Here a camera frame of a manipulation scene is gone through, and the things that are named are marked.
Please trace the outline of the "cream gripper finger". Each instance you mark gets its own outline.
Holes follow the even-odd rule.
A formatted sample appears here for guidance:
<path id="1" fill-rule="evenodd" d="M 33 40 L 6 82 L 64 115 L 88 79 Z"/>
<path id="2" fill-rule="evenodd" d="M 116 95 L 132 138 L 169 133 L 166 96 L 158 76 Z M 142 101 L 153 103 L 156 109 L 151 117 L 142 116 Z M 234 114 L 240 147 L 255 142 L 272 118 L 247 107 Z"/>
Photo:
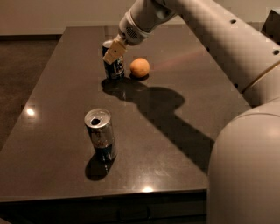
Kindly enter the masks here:
<path id="1" fill-rule="evenodd" d="M 103 60 L 108 63 L 112 64 L 121 56 L 123 56 L 127 52 L 126 42 L 123 37 L 117 35 L 110 45 L 109 49 L 106 51 L 105 55 L 103 56 Z"/>

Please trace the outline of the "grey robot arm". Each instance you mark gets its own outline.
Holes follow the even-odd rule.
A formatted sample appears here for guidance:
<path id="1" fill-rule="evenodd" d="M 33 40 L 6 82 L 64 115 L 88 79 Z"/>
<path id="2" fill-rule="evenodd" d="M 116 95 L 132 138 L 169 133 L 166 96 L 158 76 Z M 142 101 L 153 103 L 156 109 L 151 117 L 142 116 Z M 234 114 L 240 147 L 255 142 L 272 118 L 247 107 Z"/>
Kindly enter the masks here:
<path id="1" fill-rule="evenodd" d="M 213 96 L 241 102 L 245 112 L 216 137 L 208 166 L 207 224 L 280 224 L 279 47 L 215 0 L 136 0 L 103 59 L 179 16 L 227 82 Z"/>

